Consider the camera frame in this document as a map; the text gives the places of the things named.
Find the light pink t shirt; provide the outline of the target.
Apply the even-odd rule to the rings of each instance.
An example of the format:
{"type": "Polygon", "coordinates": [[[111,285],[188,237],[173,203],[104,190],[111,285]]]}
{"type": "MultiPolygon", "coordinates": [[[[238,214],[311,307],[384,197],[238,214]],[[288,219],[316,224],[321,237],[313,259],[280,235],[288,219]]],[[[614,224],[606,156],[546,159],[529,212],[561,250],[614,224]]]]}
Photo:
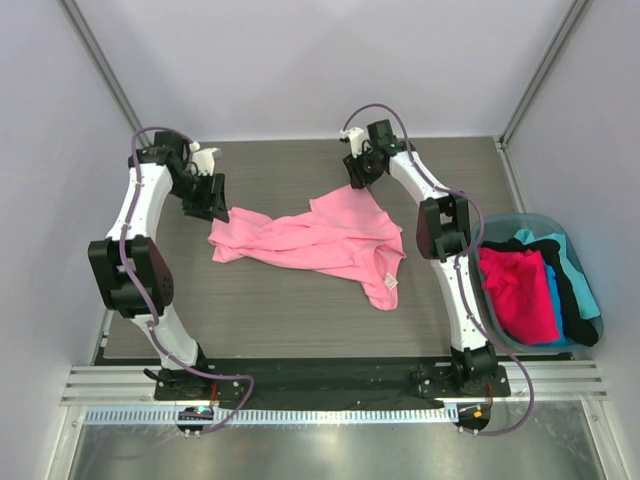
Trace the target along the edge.
{"type": "Polygon", "coordinates": [[[212,223],[212,260],[252,258],[280,268],[357,282],[381,311],[398,307],[398,270],[406,258],[402,228],[371,193],[350,186],[309,201],[309,210],[272,219],[234,207],[212,223]]]}

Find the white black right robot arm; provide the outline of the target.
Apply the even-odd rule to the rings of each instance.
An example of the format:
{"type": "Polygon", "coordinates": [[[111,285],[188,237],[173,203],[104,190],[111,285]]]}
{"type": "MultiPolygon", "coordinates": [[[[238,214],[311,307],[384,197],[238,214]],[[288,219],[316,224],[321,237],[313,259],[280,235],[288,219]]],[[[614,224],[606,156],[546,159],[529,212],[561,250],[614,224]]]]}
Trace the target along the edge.
{"type": "Polygon", "coordinates": [[[387,174],[416,202],[416,245],[436,274],[449,318],[452,388],[466,396],[484,391],[497,374],[498,361],[482,326],[470,275],[468,199],[437,180],[388,120],[365,129],[345,126],[340,141],[351,149],[343,163],[353,188],[368,187],[387,174]]]}

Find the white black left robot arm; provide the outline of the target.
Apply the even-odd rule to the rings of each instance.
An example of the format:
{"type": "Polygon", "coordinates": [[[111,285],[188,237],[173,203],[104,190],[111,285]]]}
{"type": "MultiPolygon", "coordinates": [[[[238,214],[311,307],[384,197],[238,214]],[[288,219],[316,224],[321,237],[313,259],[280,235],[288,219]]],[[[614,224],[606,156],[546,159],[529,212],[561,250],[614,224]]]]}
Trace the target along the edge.
{"type": "Polygon", "coordinates": [[[188,217],[228,221],[225,176],[215,170],[219,149],[173,129],[149,131],[150,145],[131,141],[122,207],[105,238],[89,244],[88,259],[105,307],[137,326],[159,355],[161,367],[150,378],[198,400],[210,392],[212,375],[173,306],[174,279],[156,234],[170,196],[188,217]]]}

